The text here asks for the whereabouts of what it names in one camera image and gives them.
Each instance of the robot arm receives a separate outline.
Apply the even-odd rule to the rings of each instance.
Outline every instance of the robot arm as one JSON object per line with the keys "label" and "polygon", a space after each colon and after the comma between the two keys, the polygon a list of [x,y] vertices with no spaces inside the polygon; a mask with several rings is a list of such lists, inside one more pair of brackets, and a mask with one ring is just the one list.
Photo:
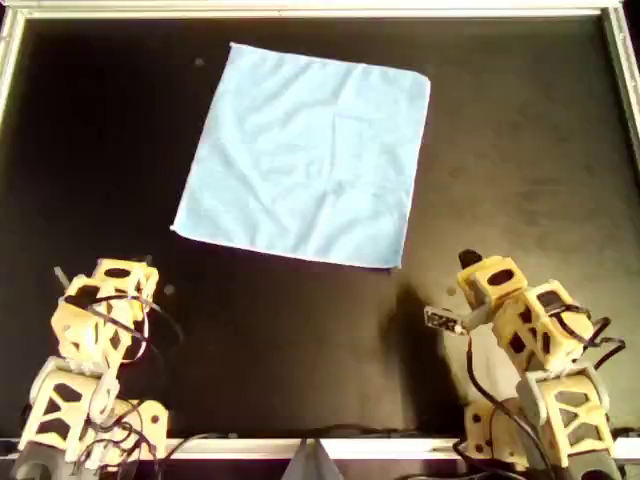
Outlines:
{"label": "robot arm", "polygon": [[13,478],[94,479],[164,455],[167,410],[117,398],[133,337],[142,339],[134,358],[147,343],[157,282],[158,271],[146,263],[103,259],[91,277],[79,275],[66,287],[51,318],[61,356],[46,361],[31,387]]}
{"label": "robot arm", "polygon": [[427,325],[468,335],[479,325],[492,324],[498,344],[521,376],[518,398],[493,398],[475,379],[469,340],[467,370],[487,401],[472,403],[465,411],[463,456],[546,470],[556,478],[579,480],[587,472],[620,478],[612,459],[607,391],[594,367],[580,359],[585,348],[605,341],[618,342],[606,358],[624,348],[617,339],[599,339],[609,320],[593,323],[555,280],[530,287],[510,258],[484,259],[466,250],[460,263],[458,285],[471,313],[426,307]]}

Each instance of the metal frame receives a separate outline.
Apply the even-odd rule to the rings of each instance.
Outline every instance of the metal frame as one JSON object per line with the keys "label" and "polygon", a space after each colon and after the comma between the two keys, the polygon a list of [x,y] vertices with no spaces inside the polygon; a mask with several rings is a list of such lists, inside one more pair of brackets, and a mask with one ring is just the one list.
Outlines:
{"label": "metal frame", "polygon": [[[118,18],[557,17],[600,15],[640,171],[640,75],[620,0],[4,0],[0,36],[0,128],[28,21]],[[170,439],[169,448],[180,439]],[[333,459],[455,459],[452,439],[323,439]],[[290,459],[300,439],[204,439],[176,459]],[[640,461],[640,439],[618,439],[615,456]]]}

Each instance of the black table surface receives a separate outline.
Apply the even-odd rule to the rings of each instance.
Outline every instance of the black table surface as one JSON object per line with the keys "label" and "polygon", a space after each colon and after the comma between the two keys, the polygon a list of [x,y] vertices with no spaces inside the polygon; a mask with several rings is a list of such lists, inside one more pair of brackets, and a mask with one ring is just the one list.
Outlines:
{"label": "black table surface", "polygon": [[[430,78],[402,269],[169,230],[230,41]],[[186,342],[171,350],[154,318],[166,382],[147,356],[122,369],[123,394],[163,401],[172,435],[460,433],[464,388],[422,324],[424,303],[462,308],[447,294],[459,250],[510,255],[534,283],[557,278],[638,338],[640,208],[621,112],[596,18],[30,21],[0,145],[0,436],[19,434],[55,353],[53,267],[90,274],[97,258],[145,255]],[[625,355],[603,372],[613,419],[628,424],[640,386],[625,364],[640,353]]]}

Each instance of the wire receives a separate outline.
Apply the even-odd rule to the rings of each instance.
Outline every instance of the wire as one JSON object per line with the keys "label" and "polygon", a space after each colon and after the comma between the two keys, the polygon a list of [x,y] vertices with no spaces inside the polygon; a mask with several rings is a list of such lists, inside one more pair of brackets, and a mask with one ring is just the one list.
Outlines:
{"label": "wire", "polygon": [[160,308],[158,305],[156,305],[150,300],[147,300],[146,298],[141,297],[140,295],[127,295],[127,294],[108,295],[106,297],[96,298],[95,300],[91,301],[89,305],[97,305],[104,302],[111,302],[113,300],[133,300],[133,301],[139,302],[145,307],[149,307],[155,310],[169,322],[169,324],[171,325],[171,327],[173,328],[173,330],[175,331],[178,337],[178,344],[182,344],[184,342],[184,332],[182,331],[182,327],[180,326],[180,324],[171,315],[169,315],[164,310],[162,310],[162,308]]}
{"label": "wire", "polygon": [[531,430],[531,427],[526,423],[526,421],[520,417],[519,415],[513,413],[509,410],[502,402],[500,402],[497,398],[495,398],[491,393],[489,393],[481,384],[478,382],[476,375],[473,371],[473,348],[471,337],[469,337],[469,343],[467,347],[467,374],[469,375],[469,380],[471,380],[471,384],[480,392],[480,394],[486,398],[494,407],[500,410],[501,413],[509,417],[517,426],[522,430],[527,437],[533,443],[533,446],[536,448],[542,461],[544,462],[545,468],[549,473],[551,478],[555,478],[553,473],[553,467],[551,465],[551,460],[549,460],[548,455],[546,454],[542,443],[538,436]]}
{"label": "wire", "polygon": [[596,322],[594,323],[596,328],[593,331],[593,334],[589,338],[584,338],[582,335],[576,332],[573,328],[571,328],[569,324],[565,322],[564,318],[562,318],[562,313],[565,311],[585,313],[585,311],[588,312],[588,310],[582,307],[579,307],[577,305],[562,305],[562,306],[559,306],[559,308],[549,313],[549,316],[552,316],[558,322],[560,327],[562,327],[562,329],[570,337],[572,337],[573,339],[577,340],[582,345],[584,345],[585,350],[590,347],[599,348],[603,346],[605,343],[616,344],[614,348],[612,348],[607,353],[605,353],[602,356],[602,358],[600,358],[600,360],[598,360],[596,363],[593,364],[594,369],[598,370],[614,355],[617,355],[618,353],[623,351],[625,348],[627,348],[627,344],[622,338],[617,338],[617,337],[601,337],[600,338],[600,335],[602,335],[602,332],[604,332],[607,329],[607,327],[611,325],[611,319],[609,317],[602,317],[596,320]]}
{"label": "wire", "polygon": [[453,448],[453,451],[456,452],[458,454],[458,456],[460,458],[462,458],[462,460],[464,460],[464,462],[467,465],[472,465],[472,466],[482,470],[483,472],[485,472],[488,475],[489,474],[501,475],[503,477],[510,478],[511,480],[526,480],[526,478],[523,477],[522,475],[518,475],[517,473],[509,472],[509,471],[503,470],[501,468],[490,467],[489,465],[486,465],[483,462],[473,458],[472,456],[467,454],[467,452],[462,450],[461,447],[465,442],[466,442],[466,440],[464,438],[461,438],[460,440],[457,440],[453,444],[452,448]]}
{"label": "wire", "polygon": [[228,437],[226,435],[220,435],[219,433],[199,433],[191,437],[183,438],[180,442],[178,442],[178,444],[175,447],[169,450],[169,453],[167,453],[164,456],[164,458],[160,461],[159,467],[156,470],[157,472],[156,480],[162,480],[162,476],[164,475],[164,470],[165,468],[167,468],[167,463],[169,462],[171,457],[173,457],[176,454],[178,450],[183,448],[187,443],[193,440],[198,440],[202,438],[228,438]]}

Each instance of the towel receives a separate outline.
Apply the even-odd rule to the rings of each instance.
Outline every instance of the towel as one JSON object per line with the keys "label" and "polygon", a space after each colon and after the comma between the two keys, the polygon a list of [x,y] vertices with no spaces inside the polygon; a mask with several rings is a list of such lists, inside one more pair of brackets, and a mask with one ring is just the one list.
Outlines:
{"label": "towel", "polygon": [[172,229],[275,255],[399,266],[430,84],[231,45]]}

